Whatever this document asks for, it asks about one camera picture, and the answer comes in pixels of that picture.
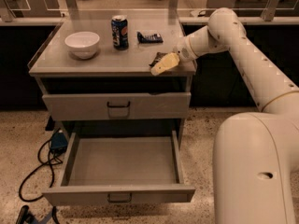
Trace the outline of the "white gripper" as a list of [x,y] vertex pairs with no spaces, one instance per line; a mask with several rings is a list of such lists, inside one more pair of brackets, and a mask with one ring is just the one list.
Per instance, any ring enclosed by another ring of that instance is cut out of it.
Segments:
[[178,66],[179,60],[186,63],[198,58],[198,56],[193,52],[190,39],[187,36],[179,40],[179,42],[174,46],[173,51],[175,53],[167,53],[151,68],[150,71],[154,76],[158,76],[161,73]]

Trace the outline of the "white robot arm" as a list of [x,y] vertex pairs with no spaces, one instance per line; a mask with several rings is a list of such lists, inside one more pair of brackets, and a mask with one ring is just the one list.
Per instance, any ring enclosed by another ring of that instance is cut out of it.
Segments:
[[257,106],[220,126],[213,147],[215,224],[296,224],[291,174],[299,168],[299,88],[247,37],[230,8],[179,40],[155,76],[227,51]]

